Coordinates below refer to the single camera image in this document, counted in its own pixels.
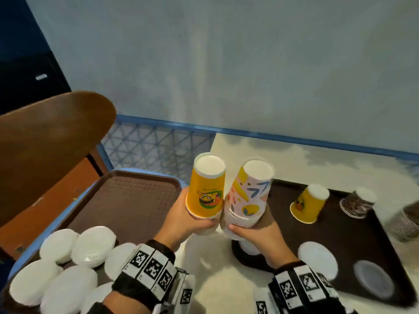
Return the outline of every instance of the wall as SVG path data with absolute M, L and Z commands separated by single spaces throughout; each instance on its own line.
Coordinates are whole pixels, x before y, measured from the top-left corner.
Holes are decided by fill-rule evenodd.
M 118 113 L 419 153 L 419 0 L 27 0 Z

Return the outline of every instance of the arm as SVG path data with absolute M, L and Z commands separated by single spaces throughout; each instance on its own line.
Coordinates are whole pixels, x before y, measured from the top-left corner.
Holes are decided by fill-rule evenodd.
M 322 274 L 315 273 L 292 253 L 268 207 L 253 228 L 246 229 L 236 225 L 228 225 L 228 228 L 253 243 L 267 259 L 270 266 L 276 269 L 275 277 L 269 284 L 269 288 L 259 288 L 255 291 L 258 313 L 270 314 L 271 311 L 268 311 L 268 308 L 273 307 L 276 307 L 275 312 L 277 313 L 290 314 L 355 313 L 353 310 L 345 309 L 339 301 L 338 293 Z M 308 290 L 304 288 L 300 281 L 301 278 L 311 284 Z M 294 297 L 285 299 L 285 295 Z
M 163 253 L 172 264 L 175 260 L 173 252 L 190 235 L 218 224 L 218 220 L 196 220 L 192 218 L 186 210 L 187 193 L 188 188 L 181 191 L 175 204 L 170 208 L 163 226 L 155 235 L 154 241 L 146 243 Z M 149 289 L 125 273 L 119 275 L 112 288 L 113 291 L 105 298 L 103 304 L 95 303 L 88 314 L 149 314 L 153 307 L 159 303 Z

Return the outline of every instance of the wooden chair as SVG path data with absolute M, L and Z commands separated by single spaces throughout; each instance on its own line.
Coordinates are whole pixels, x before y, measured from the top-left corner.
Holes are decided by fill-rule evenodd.
M 61 94 L 0 116 L 0 227 L 82 161 L 115 118 L 109 99 L 86 91 Z

